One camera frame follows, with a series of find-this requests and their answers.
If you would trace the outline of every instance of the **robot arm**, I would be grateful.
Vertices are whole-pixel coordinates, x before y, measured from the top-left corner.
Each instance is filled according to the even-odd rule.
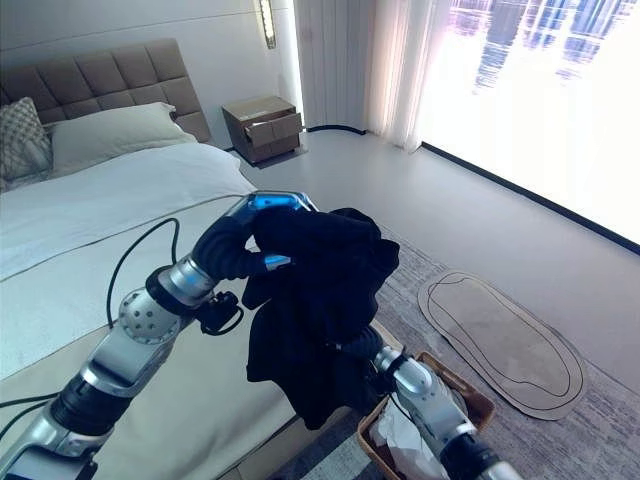
[[[301,193],[256,192],[214,222],[193,251],[159,268],[120,304],[118,321],[79,373],[0,458],[0,479],[90,479],[93,455],[167,359],[179,333],[211,308],[222,279],[244,278],[290,263],[244,248],[257,212],[316,210]]]
[[[477,437],[451,390],[429,367],[390,347],[377,353],[374,365],[393,378],[400,403],[451,480],[522,480]]]

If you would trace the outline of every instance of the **pillow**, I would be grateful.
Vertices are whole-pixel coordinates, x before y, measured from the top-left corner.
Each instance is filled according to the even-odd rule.
[[[83,170],[145,148],[196,142],[173,123],[176,108],[166,103],[114,108],[65,120],[51,128],[52,177]]]
[[[51,142],[29,97],[0,109],[0,149],[0,191],[48,177]]]

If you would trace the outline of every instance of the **white bed sheet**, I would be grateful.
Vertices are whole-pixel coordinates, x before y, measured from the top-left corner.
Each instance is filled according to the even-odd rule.
[[[245,187],[253,189],[248,182]],[[202,232],[237,199],[198,199],[201,203],[195,207],[172,215],[166,212],[165,216],[175,216],[182,224],[178,256],[188,253]],[[161,218],[54,255],[0,283],[0,378],[6,377],[0,381],[0,401],[58,390],[77,372],[105,333],[104,327],[97,331],[96,327],[106,322],[104,301],[115,263]],[[152,270],[170,262],[170,243],[167,226],[132,253],[114,289],[114,312],[127,292],[143,285]],[[244,282],[225,282],[220,288],[241,297]],[[241,325],[223,337],[204,336],[197,324],[181,334],[167,363],[135,398],[99,452],[96,478],[209,480],[294,416],[274,384],[246,380],[252,318],[252,312],[246,312]],[[0,410],[0,425],[18,410]],[[29,419],[7,434],[0,451]]]
[[[170,212],[253,186],[240,161],[199,143],[121,155],[73,175],[5,193],[0,280]]]

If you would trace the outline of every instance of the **gray tufted headboard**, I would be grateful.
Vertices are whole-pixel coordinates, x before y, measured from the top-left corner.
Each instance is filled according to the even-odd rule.
[[[0,73],[2,104],[31,97],[40,121],[164,102],[199,142],[211,138],[175,39],[50,60]]]

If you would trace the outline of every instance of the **black garment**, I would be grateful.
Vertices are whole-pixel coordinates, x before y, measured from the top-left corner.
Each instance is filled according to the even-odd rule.
[[[249,278],[242,301],[263,304],[251,327],[247,378],[273,380],[307,428],[320,428],[342,405],[368,413],[376,394],[368,361],[327,344],[348,343],[373,319],[375,293],[398,266],[399,246],[357,210],[269,209],[254,220],[263,252],[295,264]]]

